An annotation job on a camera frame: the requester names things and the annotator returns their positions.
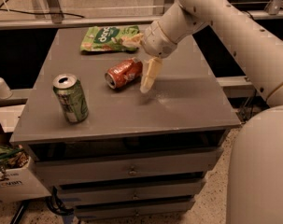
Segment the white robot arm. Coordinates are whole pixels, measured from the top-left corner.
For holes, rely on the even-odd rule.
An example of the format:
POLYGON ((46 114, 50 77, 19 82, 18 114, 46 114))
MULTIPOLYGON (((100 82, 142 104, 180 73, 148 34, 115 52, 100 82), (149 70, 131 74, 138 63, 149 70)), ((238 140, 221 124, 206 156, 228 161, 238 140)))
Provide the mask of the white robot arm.
POLYGON ((177 0, 143 34, 128 41, 150 57, 140 90, 148 92, 187 35, 209 25, 268 109, 251 118, 232 148, 226 224, 283 224, 283 41, 227 0, 177 0))

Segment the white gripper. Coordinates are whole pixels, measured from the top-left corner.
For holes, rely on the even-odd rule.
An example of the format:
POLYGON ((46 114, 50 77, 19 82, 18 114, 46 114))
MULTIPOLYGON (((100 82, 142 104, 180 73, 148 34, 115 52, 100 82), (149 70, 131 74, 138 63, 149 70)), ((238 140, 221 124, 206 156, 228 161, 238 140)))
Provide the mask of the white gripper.
POLYGON ((151 90, 156 77, 162 70, 162 59, 167 58, 177 48, 177 44, 166 36, 157 21, 154 21, 144 31, 144 34, 138 33, 132 37, 123 36, 121 44, 126 48, 139 48, 142 44, 144 51, 148 55, 153 56, 153 58, 145 61, 143 65, 140 86, 142 93, 147 93, 151 90))

